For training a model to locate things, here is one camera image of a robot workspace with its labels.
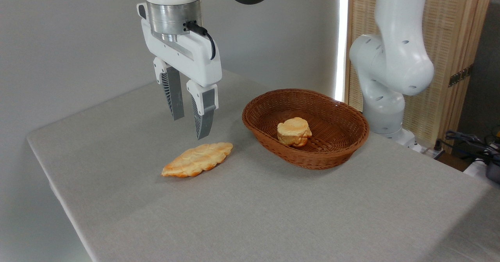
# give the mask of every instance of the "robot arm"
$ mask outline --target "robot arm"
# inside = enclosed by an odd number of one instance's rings
[[[370,130],[412,148],[411,132],[402,129],[405,95],[425,90],[434,66],[425,51],[422,18],[425,0],[377,0],[380,35],[355,40],[349,57],[363,94],[363,115]]]
[[[257,4],[263,0],[236,0]],[[184,117],[180,73],[190,80],[198,139],[210,133],[218,109],[216,83],[222,78],[218,47],[202,27],[201,0],[146,0],[137,5],[146,45],[156,58],[155,73],[162,84],[173,119]]]

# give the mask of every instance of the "bread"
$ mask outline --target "bread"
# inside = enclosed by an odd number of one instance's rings
[[[224,161],[231,153],[231,143],[203,144],[183,152],[170,164],[167,164],[162,176],[188,177],[197,176],[202,171],[209,171]]]
[[[278,141],[287,146],[303,147],[312,135],[307,121],[299,117],[278,124]]]

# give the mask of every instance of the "basket rim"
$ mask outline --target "basket rim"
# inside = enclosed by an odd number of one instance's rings
[[[270,94],[273,94],[273,93],[283,93],[283,92],[302,92],[302,93],[313,93],[313,94],[319,94],[321,96],[323,96],[324,98],[327,98],[328,100],[331,100],[332,102],[334,103],[337,103],[337,104],[341,104],[343,106],[347,106],[347,107],[350,107],[352,109],[355,110],[355,115],[360,118],[363,122],[364,122],[364,125],[366,127],[366,130],[364,131],[364,134],[363,136],[358,139],[355,143],[351,144],[350,146],[348,146],[347,148],[342,148],[341,150],[334,150],[334,151],[324,151],[324,152],[305,152],[305,151],[302,151],[302,150],[299,150],[297,148],[293,148],[293,147],[290,147],[290,146],[286,146],[286,145],[283,145],[281,144],[277,139],[273,138],[271,135],[263,132],[262,130],[260,130],[259,128],[255,127],[254,125],[252,125],[248,119],[247,119],[247,115],[248,115],[248,109],[250,108],[250,105],[253,104],[253,103],[256,103],[257,101],[265,98],[266,96],[270,95]],[[365,141],[368,139],[368,136],[370,135],[370,126],[368,125],[368,121],[366,120],[366,118],[363,116],[363,114],[361,114],[358,110],[356,110],[354,107],[350,106],[349,104],[346,104],[344,102],[340,102],[338,100],[335,100],[327,95],[324,95],[322,93],[319,93],[317,91],[312,91],[312,90],[309,90],[309,89],[301,89],[301,88],[281,88],[281,89],[276,89],[276,90],[273,90],[273,91],[268,91],[264,94],[261,94],[259,96],[257,96],[256,98],[252,99],[246,106],[245,108],[243,109],[243,113],[242,113],[242,120],[243,120],[243,123],[245,124],[246,128],[248,128],[249,130],[251,130],[252,132],[259,132],[260,134],[266,136],[267,138],[271,139],[273,143],[285,148],[286,150],[289,150],[290,152],[293,152],[293,153],[306,153],[307,155],[311,155],[311,154],[314,154],[314,155],[317,155],[318,157],[319,156],[323,156],[323,157],[330,157],[330,156],[333,156],[333,155],[347,155],[349,153],[354,153],[357,149],[361,148],[361,146],[363,146],[363,144],[365,143]]]

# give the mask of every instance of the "brown wicker basket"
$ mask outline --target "brown wicker basket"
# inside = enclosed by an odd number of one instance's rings
[[[277,140],[277,125],[298,116],[307,120],[312,137],[301,148]],[[266,149],[307,169],[327,169],[347,161],[368,138],[368,122],[353,107],[305,89],[262,94],[243,110],[243,123]]]

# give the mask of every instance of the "gray tablecloth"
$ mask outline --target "gray tablecloth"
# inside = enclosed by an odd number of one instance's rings
[[[150,84],[32,132],[28,141],[95,261],[499,261],[500,192],[372,134],[334,169],[264,149],[241,122],[268,89],[225,72],[211,134],[173,121]],[[232,154],[165,178],[188,148]]]

